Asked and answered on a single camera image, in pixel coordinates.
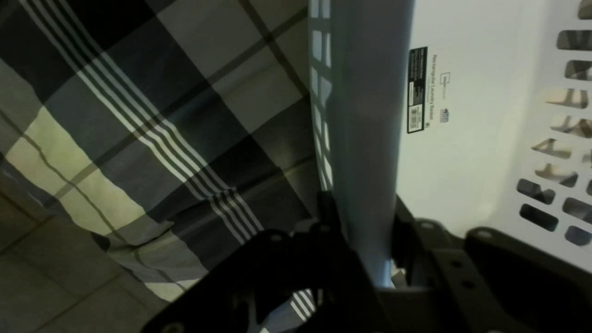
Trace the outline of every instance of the sticker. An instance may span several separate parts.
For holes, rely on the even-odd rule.
[[[406,74],[406,133],[425,130],[425,67],[426,48],[412,48]]]

